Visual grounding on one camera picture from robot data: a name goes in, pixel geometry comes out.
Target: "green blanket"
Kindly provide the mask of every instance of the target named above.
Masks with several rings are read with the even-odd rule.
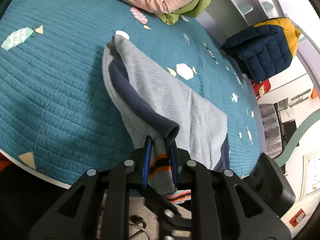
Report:
[[[162,20],[167,25],[173,25],[178,21],[180,14],[192,18],[198,17],[204,11],[204,9],[210,4],[210,2],[211,0],[192,0],[187,5],[179,8],[178,10],[172,13],[155,15],[159,17],[160,20]]]

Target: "pink fish print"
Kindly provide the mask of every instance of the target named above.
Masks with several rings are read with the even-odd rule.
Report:
[[[132,12],[132,14],[134,15],[134,17],[141,22],[142,24],[147,24],[148,19],[145,17],[145,15],[140,12],[137,8],[135,7],[131,7],[130,11]]]

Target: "mattress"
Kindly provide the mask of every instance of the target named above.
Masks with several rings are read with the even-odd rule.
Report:
[[[128,158],[132,141],[101,71],[103,48],[121,30],[167,71],[196,69],[176,78],[227,114],[231,169],[248,175],[260,154],[252,88],[195,19],[168,26],[141,12],[147,22],[120,0],[13,0],[0,43],[26,27],[43,32],[0,49],[0,149],[20,162],[32,152],[37,171],[70,185]]]

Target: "gray garment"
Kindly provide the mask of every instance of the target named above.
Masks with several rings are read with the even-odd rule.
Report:
[[[114,57],[122,59],[130,84],[152,109],[180,125],[177,147],[187,150],[192,159],[213,170],[227,134],[226,114],[165,71],[130,41],[115,35],[105,47],[102,73],[108,94],[120,111],[136,149],[143,147],[147,135],[153,139],[161,135],[133,113],[116,92],[109,73]]]
[[[261,104],[259,109],[267,145],[266,154],[273,159],[282,152],[280,124],[273,104]]]

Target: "green curved rail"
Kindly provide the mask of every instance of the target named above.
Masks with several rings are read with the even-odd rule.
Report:
[[[294,148],[297,146],[304,133],[317,121],[320,120],[320,109],[309,115],[292,135],[283,153],[274,161],[279,167],[283,166],[290,158]]]

